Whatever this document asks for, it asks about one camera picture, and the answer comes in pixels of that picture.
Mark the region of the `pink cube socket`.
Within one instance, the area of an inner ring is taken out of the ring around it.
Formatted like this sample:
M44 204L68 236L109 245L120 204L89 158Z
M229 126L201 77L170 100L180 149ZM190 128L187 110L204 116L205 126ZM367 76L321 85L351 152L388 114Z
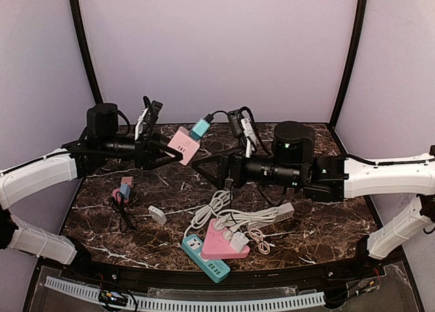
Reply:
M190 131L188 129L180 126L171 138L168 146L182 154L183 158L179 163L186 166L198 151L200 144L201 142L199 140L195 140L190 136Z

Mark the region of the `teal charger plug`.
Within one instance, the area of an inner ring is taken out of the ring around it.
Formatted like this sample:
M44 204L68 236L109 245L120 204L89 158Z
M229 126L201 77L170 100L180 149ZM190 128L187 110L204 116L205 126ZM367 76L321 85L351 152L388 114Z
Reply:
M189 135L196 141L200 141L208 131L211 121L214 119L213 114L207 114L201 118L190 130Z

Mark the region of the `light pink charger block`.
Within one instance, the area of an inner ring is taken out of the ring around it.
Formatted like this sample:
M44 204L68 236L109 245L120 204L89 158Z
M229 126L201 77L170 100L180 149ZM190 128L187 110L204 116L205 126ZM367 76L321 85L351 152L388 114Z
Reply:
M133 188L133 177L123 177L120 182L119 193L122 195L122 198L125 202L129 201L131 189Z

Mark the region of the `white cube socket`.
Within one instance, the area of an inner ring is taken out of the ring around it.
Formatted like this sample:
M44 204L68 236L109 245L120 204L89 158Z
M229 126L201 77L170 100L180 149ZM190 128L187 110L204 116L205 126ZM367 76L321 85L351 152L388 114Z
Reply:
M148 207L148 211L149 211L151 218L154 221L156 221L157 223L159 223L160 225L165 225L167 223L167 217L161 209L159 209L153 205L150 205Z

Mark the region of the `white usb charger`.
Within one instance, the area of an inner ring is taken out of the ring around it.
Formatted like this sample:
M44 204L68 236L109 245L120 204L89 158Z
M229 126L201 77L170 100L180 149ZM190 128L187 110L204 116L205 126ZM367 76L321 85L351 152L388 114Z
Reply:
M233 248L237 253L249 252L248 243L249 239L242 232L234 233L230 240L231 248Z

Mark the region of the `pink triangular power strip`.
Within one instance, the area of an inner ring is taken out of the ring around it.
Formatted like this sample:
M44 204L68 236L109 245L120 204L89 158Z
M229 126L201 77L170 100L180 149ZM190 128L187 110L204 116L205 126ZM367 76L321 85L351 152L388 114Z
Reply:
M232 260L246 258L250 252L237 253L230 246L230 240L224 238L224 233L228 230L223 227L220 230L214 228L217 219L213 218L209 222L205 240L203 243L203 250L201 256L210 260Z

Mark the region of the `white power strip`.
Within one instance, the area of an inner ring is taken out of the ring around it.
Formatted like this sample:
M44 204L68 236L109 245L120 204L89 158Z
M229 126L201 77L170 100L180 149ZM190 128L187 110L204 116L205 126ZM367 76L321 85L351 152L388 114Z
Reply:
M278 207L257 211L254 216L251 217L251 221L248 222L247 229L260 229L277 222L288 220L294 215L294 212L295 210L291 203L285 203Z

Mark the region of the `teal power strip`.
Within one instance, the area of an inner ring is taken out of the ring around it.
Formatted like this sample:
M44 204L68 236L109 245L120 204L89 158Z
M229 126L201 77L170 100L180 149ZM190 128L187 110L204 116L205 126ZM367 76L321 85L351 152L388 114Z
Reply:
M201 256L203 241L197 235L183 238L181 248L214 283L222 282L229 275L230 267L224 261L210 260Z

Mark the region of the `bright pink plug adapter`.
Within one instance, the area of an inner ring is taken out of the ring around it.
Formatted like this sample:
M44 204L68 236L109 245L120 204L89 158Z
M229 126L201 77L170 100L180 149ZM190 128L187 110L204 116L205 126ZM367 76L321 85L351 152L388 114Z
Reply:
M123 193L121 193L119 188L113 190L111 193L111 196L117 201L121 201L124 199L124 195L123 195Z

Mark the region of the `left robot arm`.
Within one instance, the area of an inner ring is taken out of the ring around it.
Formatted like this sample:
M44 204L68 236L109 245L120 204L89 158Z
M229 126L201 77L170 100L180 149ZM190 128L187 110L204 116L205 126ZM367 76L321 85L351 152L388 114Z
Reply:
M47 258L64 265L84 264L89 251L77 240L48 232L22 221L10 211L22 199L63 182L81 179L101 168L110 158L134 162L146 171L182 160L182 153L154 132L162 103L143 99L144 110L128 133L118 132L118 120L126 116L115 103L99 103L86 114L87 126L80 138L53 152L1 171L1 249Z

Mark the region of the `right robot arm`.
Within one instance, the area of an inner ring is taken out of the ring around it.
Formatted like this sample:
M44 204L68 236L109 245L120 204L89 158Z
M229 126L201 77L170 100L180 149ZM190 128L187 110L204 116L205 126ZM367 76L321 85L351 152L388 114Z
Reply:
M315 132L299 122L275 125L271 154L224 150L195 160L192 168L221 190L247 182L301 190L315 202L341 202L376 194L411 193L413 199L379 230L358 241L357 255L382 260L434 224L434 152L408 158L367 160L351 154L314 156Z

